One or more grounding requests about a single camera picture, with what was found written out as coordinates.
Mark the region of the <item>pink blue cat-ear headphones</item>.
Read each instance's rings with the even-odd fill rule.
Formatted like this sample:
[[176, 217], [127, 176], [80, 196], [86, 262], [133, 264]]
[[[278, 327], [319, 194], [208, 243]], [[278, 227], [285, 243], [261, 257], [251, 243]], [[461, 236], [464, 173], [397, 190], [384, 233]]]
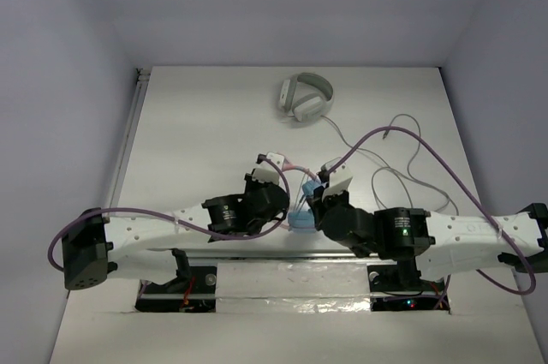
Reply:
[[283, 172], [299, 171], [303, 174], [295, 204], [289, 211], [283, 228], [296, 234], [314, 233], [314, 219], [312, 211], [307, 204], [307, 197], [311, 196], [313, 190], [321, 185], [318, 176], [306, 167], [293, 164], [287, 158], [282, 167]]

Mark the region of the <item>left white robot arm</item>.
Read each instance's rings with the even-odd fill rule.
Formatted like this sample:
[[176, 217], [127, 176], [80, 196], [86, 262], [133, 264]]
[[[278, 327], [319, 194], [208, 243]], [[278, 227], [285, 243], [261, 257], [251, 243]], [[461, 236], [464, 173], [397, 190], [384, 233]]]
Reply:
[[184, 289], [190, 270], [183, 264], [184, 246], [193, 233], [210, 242], [249, 241], [266, 236], [286, 218], [289, 185], [285, 176], [250, 173], [240, 194], [205, 200], [198, 206], [172, 212], [133, 207], [93, 208], [70, 222], [53, 240], [61, 245], [63, 284], [69, 291], [84, 290], [108, 277], [128, 277], [128, 258], [144, 251], [168, 250], [161, 281], [171, 290]]

